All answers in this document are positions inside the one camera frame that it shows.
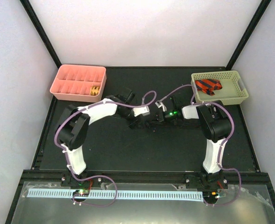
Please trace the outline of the black necktie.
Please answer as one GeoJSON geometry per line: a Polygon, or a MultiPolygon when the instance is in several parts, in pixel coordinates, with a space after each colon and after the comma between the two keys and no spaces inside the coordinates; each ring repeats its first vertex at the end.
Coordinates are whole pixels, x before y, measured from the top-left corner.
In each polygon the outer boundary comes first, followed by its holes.
{"type": "Polygon", "coordinates": [[[158,128],[173,128],[173,129],[201,129],[201,125],[199,121],[196,119],[184,119],[178,120],[173,124],[160,124],[158,120],[149,120],[150,128],[158,129],[158,128]]]}

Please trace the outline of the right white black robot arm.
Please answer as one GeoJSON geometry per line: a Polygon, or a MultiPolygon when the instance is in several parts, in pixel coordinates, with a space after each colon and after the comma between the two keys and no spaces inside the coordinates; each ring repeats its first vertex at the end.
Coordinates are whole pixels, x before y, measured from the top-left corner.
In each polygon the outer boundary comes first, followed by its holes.
{"type": "Polygon", "coordinates": [[[196,104],[178,106],[173,101],[174,109],[167,110],[161,101],[155,105],[160,109],[158,120],[160,122],[171,122],[176,119],[198,119],[201,130],[206,138],[206,152],[201,172],[200,183],[205,188],[211,188],[222,178],[222,158],[226,142],[234,131],[234,126],[228,112],[224,111],[221,101],[207,104],[196,104]]]}

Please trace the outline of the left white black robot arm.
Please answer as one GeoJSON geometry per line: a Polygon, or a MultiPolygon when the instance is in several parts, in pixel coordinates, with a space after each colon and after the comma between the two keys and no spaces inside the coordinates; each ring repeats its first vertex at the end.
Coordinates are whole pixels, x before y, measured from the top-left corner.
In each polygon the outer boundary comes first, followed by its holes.
{"type": "Polygon", "coordinates": [[[70,105],[63,112],[55,132],[54,143],[63,150],[67,168],[73,173],[71,180],[77,186],[84,186],[88,174],[83,172],[86,163],[83,156],[83,144],[91,124],[105,117],[118,116],[128,122],[131,129],[146,125],[144,117],[150,114],[149,105],[156,99],[155,91],[147,92],[141,105],[129,105],[121,96],[108,96],[103,100],[82,107],[70,105]]]}

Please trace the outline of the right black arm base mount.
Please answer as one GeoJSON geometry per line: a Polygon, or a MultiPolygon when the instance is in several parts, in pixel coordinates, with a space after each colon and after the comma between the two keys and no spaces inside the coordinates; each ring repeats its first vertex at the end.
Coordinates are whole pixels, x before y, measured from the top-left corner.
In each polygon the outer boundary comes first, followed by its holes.
{"type": "Polygon", "coordinates": [[[227,183],[224,183],[223,175],[219,173],[195,173],[185,175],[185,184],[187,188],[198,190],[218,190],[228,188],[227,183]]]}

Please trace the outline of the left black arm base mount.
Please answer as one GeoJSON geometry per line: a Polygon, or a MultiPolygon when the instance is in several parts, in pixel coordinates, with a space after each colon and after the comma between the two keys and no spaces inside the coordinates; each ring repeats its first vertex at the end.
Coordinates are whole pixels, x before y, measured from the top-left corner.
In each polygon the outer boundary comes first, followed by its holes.
{"type": "Polygon", "coordinates": [[[80,175],[75,175],[76,178],[80,179],[79,181],[73,177],[70,171],[64,172],[61,178],[61,186],[70,187],[71,189],[75,189],[75,188],[87,189],[92,187],[99,187],[101,183],[104,181],[103,177],[94,177],[90,180],[83,181],[83,179],[86,179],[90,176],[91,176],[91,173],[85,172],[85,171],[80,175]]]}

